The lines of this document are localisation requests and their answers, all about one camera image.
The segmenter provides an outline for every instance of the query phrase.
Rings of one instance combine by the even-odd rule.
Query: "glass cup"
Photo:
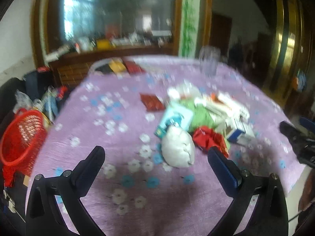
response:
[[[201,72],[209,77],[215,76],[220,56],[221,50],[219,48],[203,46],[199,53]]]

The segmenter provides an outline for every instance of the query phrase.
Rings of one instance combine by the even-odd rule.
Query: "screw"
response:
[[[242,170],[242,175],[243,176],[249,176],[249,171],[248,170]]]
[[[71,170],[66,170],[65,172],[63,172],[63,176],[67,177],[67,176],[70,176],[71,175]]]
[[[272,178],[275,179],[275,180],[277,180],[277,179],[279,178],[276,173],[272,173],[271,176],[272,176]]]
[[[35,180],[40,180],[42,178],[42,175],[41,174],[37,174],[36,176],[35,176]]]

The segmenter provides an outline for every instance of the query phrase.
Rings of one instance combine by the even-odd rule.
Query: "blue gripper pad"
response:
[[[209,149],[208,162],[226,195],[234,198],[238,193],[238,187],[242,183],[240,170],[235,163],[225,158],[217,147]]]

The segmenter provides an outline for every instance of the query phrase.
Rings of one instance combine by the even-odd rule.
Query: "red plastic basket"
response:
[[[0,159],[5,172],[18,170],[30,176],[47,131],[40,111],[29,110],[17,115],[0,142]]]

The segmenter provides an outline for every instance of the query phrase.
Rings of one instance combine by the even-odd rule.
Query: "purple tablecloth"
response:
[[[73,91],[50,130],[30,185],[38,173],[50,177],[72,170],[100,145],[106,151],[104,167],[81,201],[106,235],[207,235],[231,198],[200,150],[196,149],[190,168],[171,168],[163,161],[160,140],[154,136],[163,112],[147,113],[139,95],[164,98],[169,86],[186,79],[201,92],[228,92],[248,107],[256,139],[246,147],[232,145],[230,159],[255,175],[277,173],[285,194],[289,193],[304,166],[278,130],[279,122],[287,118],[277,104],[224,64],[215,78],[207,78],[196,68],[196,60],[165,56],[135,60],[165,71],[132,77],[90,74]],[[62,200],[57,200],[68,227],[76,231]],[[255,203],[254,196],[239,230]]]

